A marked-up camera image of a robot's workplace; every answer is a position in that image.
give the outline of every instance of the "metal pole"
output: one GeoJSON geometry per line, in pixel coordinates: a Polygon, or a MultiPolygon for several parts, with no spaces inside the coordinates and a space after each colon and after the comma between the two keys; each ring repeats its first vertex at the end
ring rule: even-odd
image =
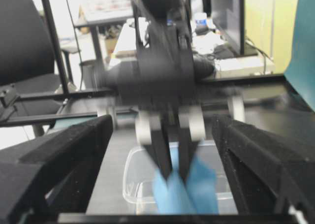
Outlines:
{"type": "Polygon", "coordinates": [[[59,39],[58,39],[58,35],[57,35],[57,30],[56,30],[55,21],[54,21],[53,13],[51,10],[50,2],[49,2],[49,0],[41,0],[41,1],[43,3],[43,7],[44,7],[44,11],[45,11],[45,17],[46,17],[46,21],[48,24],[48,30],[49,30],[51,41],[52,41],[53,48],[54,48],[55,59],[56,59],[57,66],[58,66],[61,85],[63,87],[63,93],[69,94],[69,90],[67,87],[67,77],[66,77],[66,73],[65,73],[65,69],[64,69],[64,64],[63,64],[63,57],[62,57],[61,50],[60,50],[59,39]]]}

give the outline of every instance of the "white wall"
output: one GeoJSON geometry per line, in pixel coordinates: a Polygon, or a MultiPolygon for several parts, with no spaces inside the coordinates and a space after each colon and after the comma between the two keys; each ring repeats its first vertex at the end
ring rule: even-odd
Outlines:
{"type": "MultiPolygon", "coordinates": [[[[43,10],[41,0],[33,0],[38,10],[43,10]]],[[[81,0],[69,0],[74,22],[79,16],[81,0]]],[[[59,38],[73,37],[73,28],[65,0],[50,0],[59,38]]]]}

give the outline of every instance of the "monitor stand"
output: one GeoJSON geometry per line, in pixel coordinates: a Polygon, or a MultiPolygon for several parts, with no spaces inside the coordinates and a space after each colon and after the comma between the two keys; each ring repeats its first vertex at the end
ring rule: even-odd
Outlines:
{"type": "Polygon", "coordinates": [[[241,58],[241,57],[249,57],[258,55],[258,51],[250,46],[249,44],[245,44],[245,53],[243,55],[237,54],[228,43],[217,46],[214,49],[213,54],[215,58],[218,60],[229,59],[229,58],[241,58]]]}

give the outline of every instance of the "clear plastic container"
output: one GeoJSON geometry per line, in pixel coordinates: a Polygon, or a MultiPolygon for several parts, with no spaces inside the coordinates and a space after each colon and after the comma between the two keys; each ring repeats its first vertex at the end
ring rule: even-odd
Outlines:
{"type": "MultiPolygon", "coordinates": [[[[198,146],[198,157],[217,173],[217,197],[220,214],[237,214],[233,195],[214,141],[198,146]]],[[[127,157],[123,177],[123,197],[136,215],[156,214],[152,182],[156,166],[142,147],[133,148],[127,157]]]]}

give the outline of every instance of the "table surface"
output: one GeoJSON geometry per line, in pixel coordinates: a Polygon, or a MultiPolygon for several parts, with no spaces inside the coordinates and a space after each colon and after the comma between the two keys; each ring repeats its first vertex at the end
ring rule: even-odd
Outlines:
{"type": "MultiPolygon", "coordinates": [[[[118,38],[114,55],[116,58],[135,56],[136,54],[136,36],[135,29],[125,23],[118,38]]],[[[193,37],[193,48],[201,54],[213,52],[217,44],[223,44],[218,34],[210,32],[206,35],[193,37]]],[[[275,65],[270,59],[266,59],[266,71],[272,72],[275,65]]],[[[232,58],[216,61],[216,74],[209,76],[206,80],[225,79],[233,77],[249,77],[255,74],[263,74],[264,57],[258,53],[257,56],[232,58]]]]}
{"type": "Polygon", "coordinates": [[[75,28],[82,28],[82,27],[95,27],[95,26],[106,26],[106,25],[116,25],[116,24],[123,24],[126,22],[127,19],[132,18],[133,16],[125,16],[119,18],[110,18],[110,19],[103,19],[97,21],[86,21],[84,18],[80,18],[77,23],[75,23],[75,28]]]}
{"type": "MultiPolygon", "coordinates": [[[[204,104],[204,120],[207,139],[212,139],[211,116],[228,115],[225,91],[241,91],[245,99],[246,122],[273,133],[314,144],[315,114],[307,110],[302,101],[296,100],[285,86],[285,82],[254,87],[218,89],[204,86],[201,98],[204,104]]],[[[104,99],[92,98],[74,101],[64,113],[95,111],[104,99]]],[[[123,173],[130,150],[138,146],[134,128],[134,115],[118,117],[118,128],[113,132],[101,165],[94,191],[88,206],[89,214],[134,214],[134,210],[123,197],[123,173]]]]}

